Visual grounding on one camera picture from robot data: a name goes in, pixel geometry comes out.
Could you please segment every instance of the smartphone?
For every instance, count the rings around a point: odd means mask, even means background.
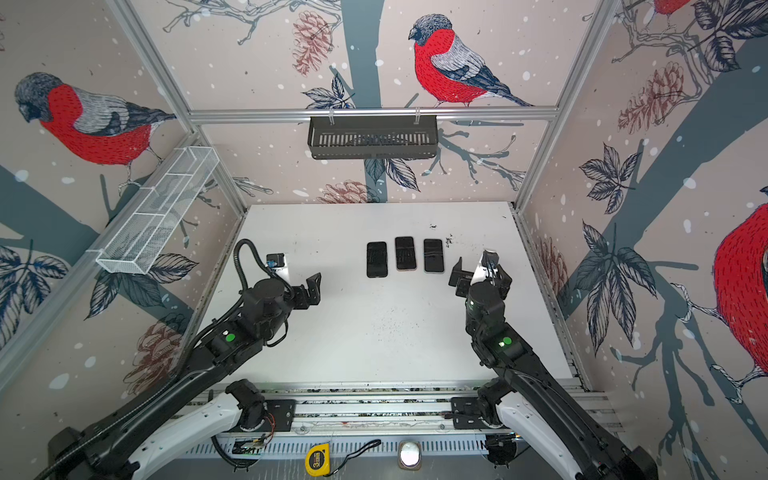
[[[445,272],[445,264],[442,261],[442,240],[439,238],[424,239],[424,271]]]
[[[368,243],[366,266],[368,278],[387,276],[389,271],[386,267],[386,242]]]
[[[395,259],[397,270],[416,270],[416,249],[413,237],[395,238]]]

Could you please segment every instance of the yellow tape measure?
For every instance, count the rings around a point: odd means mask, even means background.
[[[304,460],[306,472],[313,477],[322,477],[331,472],[330,444],[315,445]]]

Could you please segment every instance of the red bird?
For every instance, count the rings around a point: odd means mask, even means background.
[[[464,45],[445,15],[424,15],[413,24],[408,39],[415,40],[416,77],[437,98],[436,107],[447,101],[469,106],[483,97],[507,98],[531,107],[515,97],[485,66],[485,60]]]
[[[761,192],[768,194],[768,187]],[[690,309],[714,316],[730,328],[731,333],[755,362],[752,371],[741,380],[734,380],[719,365],[711,368],[725,375],[736,389],[733,403],[742,403],[741,389],[754,379],[768,376],[768,204],[760,205],[733,232],[729,233],[715,254],[713,267],[717,308],[708,309],[690,301],[683,290]]]
[[[114,95],[92,94],[47,73],[33,73],[16,85],[16,103],[24,119],[40,124],[73,154],[94,164],[125,165],[145,150],[158,125],[176,118],[155,108],[140,107]]]

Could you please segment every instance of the white table surface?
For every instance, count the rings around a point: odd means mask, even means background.
[[[396,269],[395,237],[414,238],[417,270]],[[227,382],[249,379],[293,388],[482,384],[495,375],[478,364],[464,331],[464,299],[448,279],[459,257],[464,270],[474,271],[484,248],[498,252],[513,280],[505,301],[507,322],[553,377],[571,378],[505,202],[253,205],[241,238],[251,239],[265,261],[268,253],[285,253],[292,285],[321,272],[322,300],[294,310],[288,337],[254,356]],[[443,274],[424,272],[425,238],[443,240]],[[387,242],[385,278],[366,276],[367,243],[375,241]],[[240,260],[250,285],[266,278],[247,247]],[[239,290],[230,256],[200,328],[229,309]]]

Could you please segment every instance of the white snow dot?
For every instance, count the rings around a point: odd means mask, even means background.
[[[62,373],[55,379],[51,380],[51,382],[48,384],[48,388],[53,390],[61,390],[67,385],[67,382],[69,382],[69,374]]]

